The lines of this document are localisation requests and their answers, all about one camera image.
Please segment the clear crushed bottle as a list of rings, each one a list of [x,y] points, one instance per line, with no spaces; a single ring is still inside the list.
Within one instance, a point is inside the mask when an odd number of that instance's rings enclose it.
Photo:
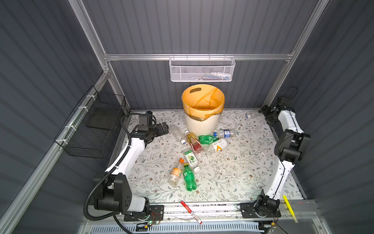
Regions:
[[[179,143],[181,143],[184,146],[187,145],[187,142],[185,140],[185,135],[181,132],[181,130],[176,125],[171,125],[169,127],[169,131],[177,139]]]

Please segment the orange label bottle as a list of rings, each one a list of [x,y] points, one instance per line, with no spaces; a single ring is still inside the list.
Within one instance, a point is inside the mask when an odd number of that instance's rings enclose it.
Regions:
[[[180,180],[180,177],[183,172],[185,161],[183,159],[179,159],[175,167],[172,169],[171,174],[169,176],[168,182],[170,185],[176,185]]]

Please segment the large green soda bottle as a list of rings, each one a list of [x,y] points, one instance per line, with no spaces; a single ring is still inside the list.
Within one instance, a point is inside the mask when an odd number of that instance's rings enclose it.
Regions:
[[[186,184],[186,189],[188,191],[193,191],[197,189],[197,183],[195,180],[194,173],[192,169],[190,168],[188,163],[184,163],[183,167],[183,176]]]

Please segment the white yellow logo bottle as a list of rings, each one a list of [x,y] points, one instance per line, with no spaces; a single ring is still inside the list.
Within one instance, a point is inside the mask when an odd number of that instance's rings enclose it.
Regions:
[[[228,142],[224,138],[221,138],[221,139],[213,142],[212,144],[209,144],[205,148],[205,152],[209,155],[212,155],[216,152],[222,151],[223,149],[225,149],[227,147],[228,147]]]

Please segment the white label clear bottle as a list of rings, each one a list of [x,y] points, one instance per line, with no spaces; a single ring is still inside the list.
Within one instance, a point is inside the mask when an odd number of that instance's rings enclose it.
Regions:
[[[245,118],[247,120],[249,119],[256,119],[258,117],[261,117],[263,114],[259,112],[259,110],[249,110],[246,114],[245,114]]]

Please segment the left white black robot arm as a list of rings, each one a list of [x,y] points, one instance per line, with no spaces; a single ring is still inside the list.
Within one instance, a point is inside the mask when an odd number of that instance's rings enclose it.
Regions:
[[[152,111],[126,114],[121,118],[120,124],[128,141],[95,183],[84,202],[83,214],[91,221],[103,220],[120,213],[148,217],[151,212],[149,199],[132,193],[127,175],[147,145],[156,137],[169,133],[168,125],[165,122],[157,123]]]

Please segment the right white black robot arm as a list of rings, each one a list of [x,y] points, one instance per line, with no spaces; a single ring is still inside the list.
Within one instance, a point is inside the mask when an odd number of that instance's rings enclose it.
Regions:
[[[266,117],[269,125],[279,123],[283,132],[274,148],[276,166],[270,182],[257,197],[254,211],[258,217],[277,216],[285,182],[295,164],[304,157],[311,136],[301,129],[293,108],[281,104],[273,108],[266,105],[259,112]]]

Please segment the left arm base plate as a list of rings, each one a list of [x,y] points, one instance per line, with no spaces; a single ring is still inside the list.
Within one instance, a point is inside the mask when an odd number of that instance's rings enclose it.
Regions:
[[[142,212],[130,212],[124,214],[125,222],[160,222],[164,217],[164,205],[146,206]]]

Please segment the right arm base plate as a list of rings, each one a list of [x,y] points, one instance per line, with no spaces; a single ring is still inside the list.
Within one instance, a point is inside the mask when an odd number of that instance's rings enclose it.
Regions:
[[[275,209],[272,206],[260,205],[256,202],[240,203],[239,210],[243,218],[280,218],[281,213],[279,208]]]

